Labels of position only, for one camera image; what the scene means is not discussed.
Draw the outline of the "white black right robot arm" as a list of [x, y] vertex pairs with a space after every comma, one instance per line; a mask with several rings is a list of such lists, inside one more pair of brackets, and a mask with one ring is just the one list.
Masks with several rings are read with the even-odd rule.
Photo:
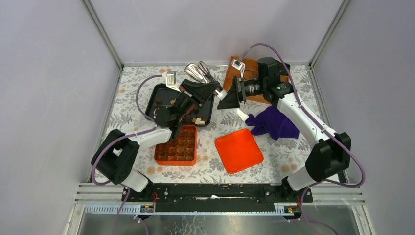
[[305, 105], [293, 84], [281, 81], [281, 75], [289, 71], [287, 64], [264, 57], [258, 60], [257, 68], [257, 78], [245, 81], [234, 77], [227, 95], [217, 108], [236, 109], [248, 97], [262, 95], [305, 137], [311, 148], [305, 166], [285, 177], [278, 188], [281, 197], [292, 202], [306, 186], [321, 182], [349, 167], [351, 138], [347, 133], [339, 134], [327, 126]]

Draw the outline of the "metal tongs white handle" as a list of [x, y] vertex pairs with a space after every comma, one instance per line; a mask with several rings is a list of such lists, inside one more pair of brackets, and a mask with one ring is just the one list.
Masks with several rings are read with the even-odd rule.
[[[200, 83], [208, 84], [208, 83], [213, 83], [217, 81], [211, 75], [207, 65], [203, 61], [200, 61], [198, 63], [192, 63], [192, 62], [188, 63], [184, 68], [184, 72], [190, 78]], [[222, 101], [227, 94], [228, 93], [223, 89], [221, 85], [219, 85], [219, 87], [214, 92], [214, 95], [220, 101]], [[238, 115], [242, 121], [246, 121], [249, 117], [240, 108], [231, 108], [230, 110], [233, 111], [236, 115]]]

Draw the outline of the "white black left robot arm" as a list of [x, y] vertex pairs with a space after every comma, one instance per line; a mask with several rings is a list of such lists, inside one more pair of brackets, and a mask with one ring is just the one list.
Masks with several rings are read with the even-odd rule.
[[104, 139], [91, 160], [92, 181], [98, 171], [108, 182], [122, 185], [133, 190], [133, 195], [140, 201], [151, 197], [151, 181], [144, 174], [133, 169], [138, 151], [161, 143], [167, 143], [177, 136], [183, 126], [182, 118], [196, 107], [202, 107], [220, 87], [219, 82], [197, 83], [185, 79], [175, 88], [179, 95], [173, 104], [159, 105], [151, 120], [154, 127], [131, 134], [118, 129], [112, 130]]

